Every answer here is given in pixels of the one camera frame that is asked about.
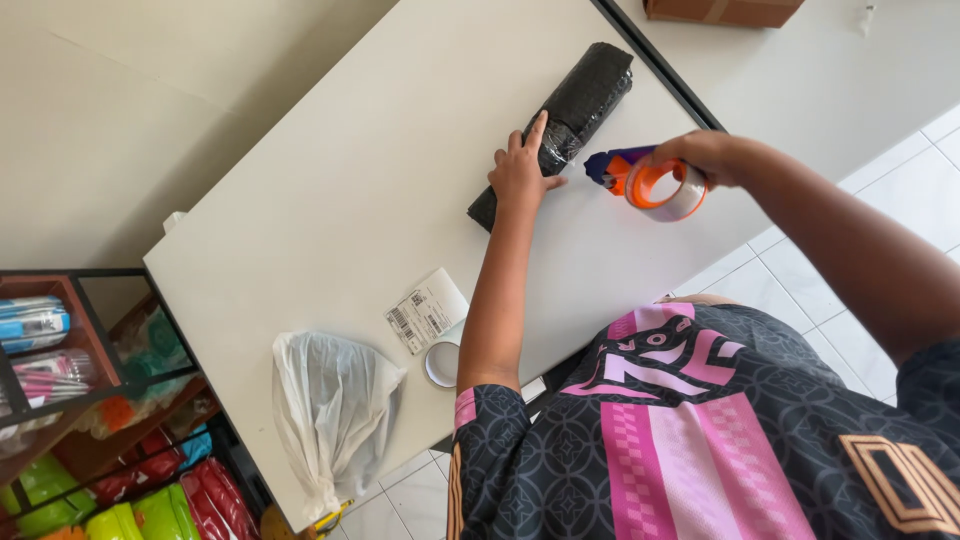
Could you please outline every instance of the black package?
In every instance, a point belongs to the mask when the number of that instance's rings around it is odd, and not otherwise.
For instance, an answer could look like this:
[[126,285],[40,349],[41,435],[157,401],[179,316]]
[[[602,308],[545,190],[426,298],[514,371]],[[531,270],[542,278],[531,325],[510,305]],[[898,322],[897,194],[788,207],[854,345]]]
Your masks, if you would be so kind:
[[[541,110],[549,118],[543,131],[543,144],[537,154],[543,176],[560,174],[564,167],[584,148],[600,124],[633,86],[630,62],[634,57],[609,43],[593,43],[580,61],[550,94],[543,106],[523,130],[526,140]],[[487,187],[467,215],[492,232],[496,217],[496,195]]]

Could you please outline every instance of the barcode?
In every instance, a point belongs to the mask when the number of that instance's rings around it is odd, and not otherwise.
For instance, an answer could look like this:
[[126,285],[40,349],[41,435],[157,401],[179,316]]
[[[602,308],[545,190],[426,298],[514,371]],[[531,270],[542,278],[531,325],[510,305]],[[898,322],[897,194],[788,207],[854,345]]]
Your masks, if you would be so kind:
[[430,321],[430,324],[433,325],[433,328],[437,331],[437,333],[442,332],[442,330],[440,330],[440,325],[437,324],[437,321],[433,320],[433,315],[427,315],[426,319]]
[[407,324],[407,318],[403,316],[403,313],[396,307],[390,310],[390,316],[393,317],[396,325],[400,327],[400,331],[403,332],[403,336],[407,339],[414,338],[414,331],[410,330],[410,325]]

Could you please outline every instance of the person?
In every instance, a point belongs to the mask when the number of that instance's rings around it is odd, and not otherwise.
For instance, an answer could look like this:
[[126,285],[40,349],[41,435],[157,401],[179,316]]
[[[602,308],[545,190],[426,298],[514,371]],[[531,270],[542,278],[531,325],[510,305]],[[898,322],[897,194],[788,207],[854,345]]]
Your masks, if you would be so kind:
[[531,422],[517,367],[542,112],[493,155],[496,220],[461,343],[449,538],[957,538],[960,266],[759,142],[664,142],[745,189],[899,369],[855,393],[751,307],[668,299],[601,330]]

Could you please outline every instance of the cardboard box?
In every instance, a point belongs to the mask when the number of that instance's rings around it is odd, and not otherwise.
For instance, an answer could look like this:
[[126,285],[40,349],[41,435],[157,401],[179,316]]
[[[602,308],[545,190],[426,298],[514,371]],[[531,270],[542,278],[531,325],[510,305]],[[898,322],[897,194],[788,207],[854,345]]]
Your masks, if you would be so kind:
[[804,0],[643,0],[647,18],[779,28]]

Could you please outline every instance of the hand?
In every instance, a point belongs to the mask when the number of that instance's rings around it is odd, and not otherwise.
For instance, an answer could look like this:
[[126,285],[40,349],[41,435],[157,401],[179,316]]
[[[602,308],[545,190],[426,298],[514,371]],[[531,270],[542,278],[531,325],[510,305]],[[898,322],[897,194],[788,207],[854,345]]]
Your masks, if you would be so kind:
[[756,158],[770,152],[776,151],[748,138],[697,130],[658,146],[650,162],[657,166],[679,158],[707,173],[713,185],[737,186],[747,180]]
[[521,142],[520,130],[516,130],[507,140],[506,152],[500,149],[493,153],[496,167],[487,175],[487,180],[496,193],[497,213],[502,209],[536,213],[548,189],[566,184],[566,178],[562,176],[544,178],[537,163],[546,117],[546,110],[542,110],[530,129],[526,144]]

